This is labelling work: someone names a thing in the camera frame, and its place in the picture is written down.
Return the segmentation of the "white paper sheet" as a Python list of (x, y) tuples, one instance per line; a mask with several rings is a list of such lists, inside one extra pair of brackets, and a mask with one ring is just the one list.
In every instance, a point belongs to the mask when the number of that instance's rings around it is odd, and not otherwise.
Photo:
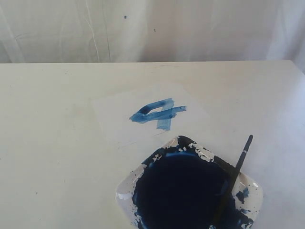
[(181, 84), (153, 83), (92, 101), (105, 141), (121, 148), (164, 136), (189, 135), (207, 112)]

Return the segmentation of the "black paintbrush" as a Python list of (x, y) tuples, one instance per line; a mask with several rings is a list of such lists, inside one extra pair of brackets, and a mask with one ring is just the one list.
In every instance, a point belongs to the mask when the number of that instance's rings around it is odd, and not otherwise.
[(214, 213), (213, 220), (212, 220), (208, 229), (216, 229), (218, 227), (218, 224), (221, 220), (222, 213), (223, 213), (224, 209), (226, 208), (226, 205), (229, 201), (230, 194), (233, 190), (233, 187), (235, 185), (235, 182), (237, 180), (237, 177), (239, 175), (241, 167), (244, 163), (244, 160), (246, 158), (246, 155), (247, 155), (247, 152), (248, 152), (249, 147), (251, 145), (251, 142), (253, 140), (253, 137), (254, 137), (253, 135), (249, 135), (249, 137), (247, 139), (247, 142), (246, 142), (246, 144), (245, 144), (245, 146), (244, 146), (244, 148), (241, 152), (241, 155), (238, 159), (238, 162), (237, 162), (237, 164), (236, 164), (236, 166), (233, 170), (233, 173), (231, 175), (230, 183), (228, 184), (228, 187), (227, 187), (224, 195), (222, 196), (219, 207), (218, 207), (217, 211)]

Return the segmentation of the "white square paint dish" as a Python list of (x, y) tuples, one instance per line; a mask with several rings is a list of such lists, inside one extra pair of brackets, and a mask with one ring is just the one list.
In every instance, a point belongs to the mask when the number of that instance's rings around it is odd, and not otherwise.
[[(118, 185), (116, 200), (138, 229), (208, 229), (235, 166), (179, 135)], [(251, 228), (263, 197), (240, 171), (217, 229)]]

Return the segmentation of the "white backdrop cloth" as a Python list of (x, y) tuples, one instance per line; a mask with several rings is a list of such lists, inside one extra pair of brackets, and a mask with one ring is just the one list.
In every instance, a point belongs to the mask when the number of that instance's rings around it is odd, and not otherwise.
[(305, 58), (302, 0), (3, 0), (2, 62)]

